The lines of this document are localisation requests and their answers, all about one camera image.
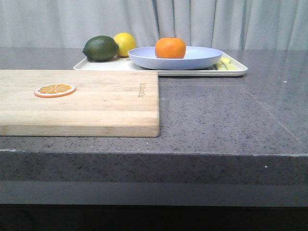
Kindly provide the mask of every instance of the white tray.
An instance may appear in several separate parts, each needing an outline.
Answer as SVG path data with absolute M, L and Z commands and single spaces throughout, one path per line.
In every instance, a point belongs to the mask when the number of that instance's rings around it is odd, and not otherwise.
M 231 64 L 238 70 L 223 70 L 218 71 L 214 66 L 202 70 L 153 70 L 158 72 L 160 77 L 168 76 L 197 76 L 197 77 L 236 77 L 246 74 L 248 68 L 239 61 L 233 59 L 226 53 L 223 53 L 222 58 L 230 58 Z M 115 57 L 108 62 L 89 62 L 87 58 L 80 61 L 74 66 L 75 70 L 103 70 L 103 71 L 144 71 L 150 70 L 134 64 L 129 58 Z

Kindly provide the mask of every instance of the yellow lemon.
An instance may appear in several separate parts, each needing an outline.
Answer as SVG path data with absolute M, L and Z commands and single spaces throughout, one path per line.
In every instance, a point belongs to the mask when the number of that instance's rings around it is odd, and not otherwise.
M 119 46 L 117 55 L 121 57 L 128 57 L 128 51 L 136 48 L 135 38 L 129 33 L 119 33 L 114 37 L 115 42 Z

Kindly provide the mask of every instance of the citrus fruit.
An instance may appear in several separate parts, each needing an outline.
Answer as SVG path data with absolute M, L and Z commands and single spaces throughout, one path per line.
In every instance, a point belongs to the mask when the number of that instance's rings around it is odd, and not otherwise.
M 83 53 L 94 61 L 111 60 L 117 53 L 119 46 L 112 37 L 100 35 L 87 41 Z
M 119 33 L 114 37 L 114 40 L 119 46 L 116 54 L 120 57 L 128 57 L 128 51 L 136 48 L 135 38 L 129 33 Z
M 34 94 L 41 98 L 55 98 L 60 96 L 69 95 L 76 91 L 76 87 L 71 84 L 49 84 L 44 85 L 34 90 Z
M 180 38 L 161 38 L 155 44 L 155 56 L 164 59 L 182 59 L 186 53 L 186 44 Z

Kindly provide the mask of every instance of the green lime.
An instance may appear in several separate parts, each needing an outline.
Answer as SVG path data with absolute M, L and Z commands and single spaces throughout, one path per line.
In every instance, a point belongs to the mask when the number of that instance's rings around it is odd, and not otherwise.
M 119 46 L 112 37 L 100 35 L 89 39 L 83 49 L 83 53 L 94 61 L 111 60 Z

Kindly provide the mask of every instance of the light blue plate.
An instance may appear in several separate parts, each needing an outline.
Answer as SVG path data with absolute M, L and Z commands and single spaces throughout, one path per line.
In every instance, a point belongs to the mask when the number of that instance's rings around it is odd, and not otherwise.
M 154 70 L 198 70 L 218 62 L 223 52 L 207 47 L 186 47 L 183 59 L 161 59 L 155 56 L 155 47 L 142 47 L 128 52 L 137 65 Z

